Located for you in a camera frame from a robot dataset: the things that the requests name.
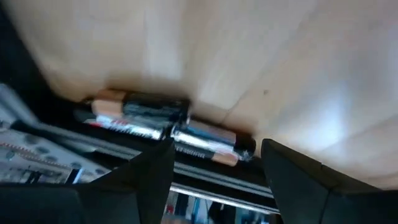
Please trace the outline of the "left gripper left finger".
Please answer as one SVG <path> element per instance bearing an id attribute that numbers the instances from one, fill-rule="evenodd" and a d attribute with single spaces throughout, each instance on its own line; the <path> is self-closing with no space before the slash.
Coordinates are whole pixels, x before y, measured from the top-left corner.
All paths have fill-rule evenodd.
<path id="1" fill-rule="evenodd" d="M 86 184 L 1 184 L 0 224 L 160 224 L 174 175 L 166 139 Z"/>

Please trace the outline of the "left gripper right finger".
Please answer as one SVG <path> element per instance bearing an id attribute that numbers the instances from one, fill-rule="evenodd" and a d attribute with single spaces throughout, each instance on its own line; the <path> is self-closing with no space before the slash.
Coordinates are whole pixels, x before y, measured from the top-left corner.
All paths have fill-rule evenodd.
<path id="1" fill-rule="evenodd" d="M 271 139 L 262 168 L 284 224 L 398 224 L 398 190 L 381 190 Z"/>

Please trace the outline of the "black copper Duracell battery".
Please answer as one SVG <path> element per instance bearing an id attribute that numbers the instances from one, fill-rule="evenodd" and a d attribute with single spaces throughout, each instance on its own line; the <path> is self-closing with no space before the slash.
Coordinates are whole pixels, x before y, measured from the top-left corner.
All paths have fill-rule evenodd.
<path id="1" fill-rule="evenodd" d="M 193 157 L 211 160 L 213 162 L 225 164 L 225 165 L 232 166 L 232 167 L 235 166 L 239 161 L 238 157 L 235 156 L 234 154 L 223 154 L 223 153 L 213 152 L 213 151 L 209 151 L 209 150 L 202 149 L 199 147 L 189 146 L 187 144 L 183 144 L 183 143 L 179 143 L 179 142 L 175 143 L 175 149 L 178 152 L 181 152 L 181 153 L 193 156 Z"/>
<path id="2" fill-rule="evenodd" d="M 155 93 L 104 89 L 91 102 L 96 115 L 112 118 L 131 118 L 169 124 L 187 124 L 191 102 Z"/>

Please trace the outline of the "silver metal bracket plate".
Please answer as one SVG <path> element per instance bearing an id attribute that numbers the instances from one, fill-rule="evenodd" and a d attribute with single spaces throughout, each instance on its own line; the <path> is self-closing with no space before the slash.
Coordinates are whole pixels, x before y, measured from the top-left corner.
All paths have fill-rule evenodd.
<path id="1" fill-rule="evenodd" d="M 24 169 L 65 178 L 73 169 L 82 170 L 80 180 L 91 182 L 109 169 L 48 139 L 12 129 L 18 117 L 6 104 L 15 96 L 6 85 L 0 85 L 0 171 Z"/>

